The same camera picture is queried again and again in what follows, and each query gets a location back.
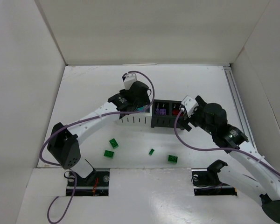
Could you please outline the teal printed oval lego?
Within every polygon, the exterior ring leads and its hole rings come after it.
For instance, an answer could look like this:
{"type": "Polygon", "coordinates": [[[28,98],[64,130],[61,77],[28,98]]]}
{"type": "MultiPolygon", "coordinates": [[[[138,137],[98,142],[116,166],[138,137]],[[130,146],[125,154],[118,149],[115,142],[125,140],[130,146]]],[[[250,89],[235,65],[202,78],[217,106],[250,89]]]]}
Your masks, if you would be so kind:
{"type": "Polygon", "coordinates": [[[145,112],[146,111],[146,107],[145,106],[139,107],[139,108],[137,108],[137,111],[138,112],[145,112]]]}

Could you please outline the red round lego piece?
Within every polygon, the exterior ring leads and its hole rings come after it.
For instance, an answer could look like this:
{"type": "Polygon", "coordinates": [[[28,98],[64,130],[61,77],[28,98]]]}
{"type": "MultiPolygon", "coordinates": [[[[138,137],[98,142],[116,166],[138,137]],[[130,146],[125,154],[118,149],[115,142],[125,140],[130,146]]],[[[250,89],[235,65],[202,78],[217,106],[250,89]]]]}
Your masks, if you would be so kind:
{"type": "Polygon", "coordinates": [[[179,114],[179,112],[180,112],[180,110],[173,110],[173,111],[172,111],[172,114],[173,114],[174,116],[177,116],[177,115],[179,114]]]}

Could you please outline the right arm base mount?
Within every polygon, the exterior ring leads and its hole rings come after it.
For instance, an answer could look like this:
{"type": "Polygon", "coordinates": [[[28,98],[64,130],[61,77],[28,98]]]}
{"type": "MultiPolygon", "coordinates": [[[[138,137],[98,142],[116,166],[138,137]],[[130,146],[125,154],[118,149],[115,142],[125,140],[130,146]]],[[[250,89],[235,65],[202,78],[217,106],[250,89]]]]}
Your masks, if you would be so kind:
{"type": "Polygon", "coordinates": [[[195,196],[237,196],[237,190],[219,181],[218,173],[227,166],[222,160],[216,160],[207,168],[192,168],[191,182],[195,196]]]}

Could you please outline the purple lego brick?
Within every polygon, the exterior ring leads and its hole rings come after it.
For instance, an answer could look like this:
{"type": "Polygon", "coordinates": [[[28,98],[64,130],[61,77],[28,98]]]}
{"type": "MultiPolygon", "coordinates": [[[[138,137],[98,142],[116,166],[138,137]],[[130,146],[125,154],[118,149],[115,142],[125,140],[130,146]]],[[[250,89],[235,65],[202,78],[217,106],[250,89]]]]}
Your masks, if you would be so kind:
{"type": "Polygon", "coordinates": [[[166,109],[160,109],[160,115],[167,115],[167,110],[166,109]]]}

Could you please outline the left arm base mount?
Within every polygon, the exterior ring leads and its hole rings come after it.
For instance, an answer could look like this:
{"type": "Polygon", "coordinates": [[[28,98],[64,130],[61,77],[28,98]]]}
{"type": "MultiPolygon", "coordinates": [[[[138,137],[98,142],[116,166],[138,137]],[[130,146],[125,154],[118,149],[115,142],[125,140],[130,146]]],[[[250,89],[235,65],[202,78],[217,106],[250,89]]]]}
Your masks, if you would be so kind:
{"type": "Polygon", "coordinates": [[[66,195],[70,196],[108,196],[110,170],[94,168],[86,159],[71,159],[66,163],[68,172],[66,195]]]}

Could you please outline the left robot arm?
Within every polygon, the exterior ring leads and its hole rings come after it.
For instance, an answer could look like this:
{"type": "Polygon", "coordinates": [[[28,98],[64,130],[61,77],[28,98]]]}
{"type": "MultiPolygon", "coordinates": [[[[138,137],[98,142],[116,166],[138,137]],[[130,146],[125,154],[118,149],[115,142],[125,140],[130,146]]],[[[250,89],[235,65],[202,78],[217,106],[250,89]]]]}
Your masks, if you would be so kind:
{"type": "Polygon", "coordinates": [[[86,122],[71,127],[62,123],[54,125],[47,150],[63,169],[70,169],[89,185],[96,177],[95,168],[81,157],[80,145],[105,125],[151,104],[149,87],[141,81],[127,85],[94,112],[84,117],[86,122]]]}

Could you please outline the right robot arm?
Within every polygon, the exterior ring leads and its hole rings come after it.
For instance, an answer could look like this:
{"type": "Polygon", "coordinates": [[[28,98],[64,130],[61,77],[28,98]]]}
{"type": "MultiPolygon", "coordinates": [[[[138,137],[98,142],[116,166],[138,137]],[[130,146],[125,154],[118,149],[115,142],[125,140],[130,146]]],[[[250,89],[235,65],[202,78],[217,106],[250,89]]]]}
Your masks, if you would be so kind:
{"type": "Polygon", "coordinates": [[[202,177],[193,178],[197,187],[230,185],[261,206],[264,213],[280,224],[280,173],[275,170],[235,126],[228,124],[227,113],[217,103],[206,103],[200,96],[186,96],[181,102],[176,123],[187,131],[199,127],[210,134],[216,148],[238,161],[251,176],[244,175],[222,160],[210,164],[202,177]]]}

